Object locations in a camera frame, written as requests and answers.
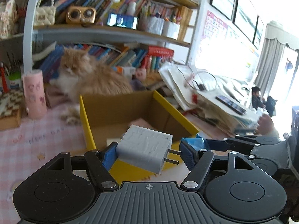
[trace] metal prong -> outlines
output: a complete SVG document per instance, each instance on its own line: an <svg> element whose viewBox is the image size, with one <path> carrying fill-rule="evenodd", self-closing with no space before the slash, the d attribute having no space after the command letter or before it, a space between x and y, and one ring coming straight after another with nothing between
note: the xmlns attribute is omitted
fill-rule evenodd
<svg viewBox="0 0 299 224"><path fill-rule="evenodd" d="M169 158L164 158L164 161L166 161L166 162L170 162L170 163L173 163L173 164L176 164L176 165L178 165L180 162L179 161L176 161L176 160L172 160L172 159L169 159Z"/></svg>
<svg viewBox="0 0 299 224"><path fill-rule="evenodd" d="M177 151L177 150L173 150L173 149L168 149L168 152L176 154L176 155L180 155L182 153L181 151Z"/></svg>

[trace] gold radio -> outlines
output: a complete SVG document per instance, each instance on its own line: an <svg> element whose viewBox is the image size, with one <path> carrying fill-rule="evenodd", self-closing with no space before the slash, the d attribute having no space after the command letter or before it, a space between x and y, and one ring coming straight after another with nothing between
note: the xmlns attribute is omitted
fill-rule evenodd
<svg viewBox="0 0 299 224"><path fill-rule="evenodd" d="M67 24L93 24L96 10L92 7L71 6L66 14Z"/></svg>

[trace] power adapter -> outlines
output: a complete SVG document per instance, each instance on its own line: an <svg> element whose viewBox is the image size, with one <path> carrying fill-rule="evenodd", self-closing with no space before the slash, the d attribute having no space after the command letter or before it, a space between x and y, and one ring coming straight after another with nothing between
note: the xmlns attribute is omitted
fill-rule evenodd
<svg viewBox="0 0 299 224"><path fill-rule="evenodd" d="M178 164L167 158L168 152L180 154L170 149L172 135L131 125L116 147L118 159L135 167L161 174L164 163Z"/></svg>

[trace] hand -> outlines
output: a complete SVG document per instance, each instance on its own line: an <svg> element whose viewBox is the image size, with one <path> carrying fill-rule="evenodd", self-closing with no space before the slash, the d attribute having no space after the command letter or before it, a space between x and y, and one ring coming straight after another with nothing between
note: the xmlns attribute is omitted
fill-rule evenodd
<svg viewBox="0 0 299 224"><path fill-rule="evenodd" d="M267 114L263 114L258 121L258 132L261 135L268 135L270 132L272 132L275 127L274 127L274 123L271 119L271 117Z"/></svg>

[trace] crosshair symbol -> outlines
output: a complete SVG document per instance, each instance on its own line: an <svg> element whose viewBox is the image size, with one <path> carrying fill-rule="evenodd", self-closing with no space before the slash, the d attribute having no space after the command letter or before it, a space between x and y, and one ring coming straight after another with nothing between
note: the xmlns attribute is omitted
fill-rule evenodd
<svg viewBox="0 0 299 224"><path fill-rule="evenodd" d="M152 185L147 185L147 186L145 186L147 189L152 189L152 188L154 188L154 186L152 186Z"/></svg>

